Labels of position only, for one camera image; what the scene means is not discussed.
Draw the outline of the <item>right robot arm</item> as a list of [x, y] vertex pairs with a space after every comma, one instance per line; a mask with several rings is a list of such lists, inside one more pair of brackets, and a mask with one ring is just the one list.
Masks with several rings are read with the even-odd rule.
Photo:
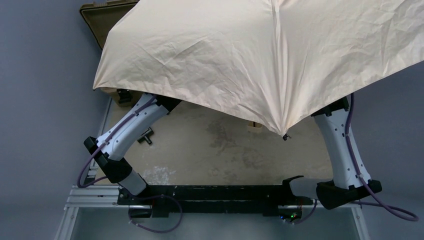
[[358, 150], [351, 128], [353, 108], [343, 97], [312, 114], [323, 136], [332, 167], [332, 179], [302, 175], [283, 180], [287, 198], [318, 200], [332, 210], [382, 191], [381, 182], [372, 179]]

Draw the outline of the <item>beige folding umbrella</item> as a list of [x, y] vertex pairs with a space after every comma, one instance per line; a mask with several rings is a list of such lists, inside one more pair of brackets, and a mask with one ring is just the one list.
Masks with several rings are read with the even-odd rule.
[[421, 0], [140, 0], [93, 88], [180, 99], [284, 135], [424, 59]]

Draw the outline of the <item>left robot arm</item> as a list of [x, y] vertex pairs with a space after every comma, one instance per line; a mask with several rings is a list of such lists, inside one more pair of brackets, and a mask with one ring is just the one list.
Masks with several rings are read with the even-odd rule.
[[126, 161], [125, 154], [153, 123], [180, 103], [180, 99], [144, 93], [110, 130], [97, 138], [89, 136], [84, 141], [90, 158], [111, 183], [119, 184], [134, 196], [147, 188], [148, 184]]

